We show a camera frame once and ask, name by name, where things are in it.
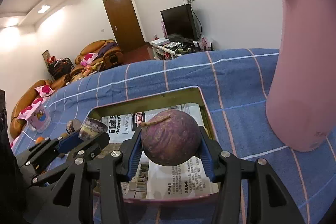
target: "floor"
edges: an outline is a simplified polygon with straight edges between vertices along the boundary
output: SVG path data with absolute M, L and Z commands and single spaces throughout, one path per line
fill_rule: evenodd
M 150 48 L 149 45 L 143 45 L 140 48 L 137 48 L 136 50 L 124 53 L 124 64 L 151 60 L 151 57 L 147 49 L 148 47 Z

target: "clutter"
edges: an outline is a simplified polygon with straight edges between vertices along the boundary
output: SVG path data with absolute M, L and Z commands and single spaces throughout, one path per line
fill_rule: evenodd
M 93 73 L 97 73 L 98 67 L 103 63 L 104 61 L 100 61 L 98 63 L 95 63 L 93 66 L 91 65 L 85 66 L 84 69 L 82 70 L 83 77 L 87 77 Z
M 66 74 L 70 74 L 74 68 L 69 58 L 60 58 L 48 64 L 48 71 L 55 80 L 60 79 Z
M 49 58 L 47 59 L 47 62 L 48 62 L 49 64 L 51 64 L 51 63 L 53 63 L 53 62 L 55 62 L 55 61 L 56 61 L 56 57 L 54 57 L 54 56 L 49 57 Z

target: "purple cloth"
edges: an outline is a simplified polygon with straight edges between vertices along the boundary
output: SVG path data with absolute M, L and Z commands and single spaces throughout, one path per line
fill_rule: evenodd
M 104 47 L 102 47 L 99 52 L 97 58 L 101 58 L 104 54 L 111 48 L 117 47 L 118 44 L 116 42 L 108 42 Z

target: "white box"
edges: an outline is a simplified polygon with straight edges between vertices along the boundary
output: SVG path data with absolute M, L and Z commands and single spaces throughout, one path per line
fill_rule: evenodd
M 165 45 L 167 43 L 169 43 L 169 39 L 167 39 L 167 38 L 160 38 L 160 39 L 152 41 L 150 44 L 155 47 L 155 46 Z

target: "purple fruit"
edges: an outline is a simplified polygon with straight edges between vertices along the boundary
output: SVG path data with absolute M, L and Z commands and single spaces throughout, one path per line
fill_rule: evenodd
M 175 166 L 195 155 L 201 133 L 197 122 L 179 110 L 165 110 L 142 123 L 143 151 L 153 162 Z

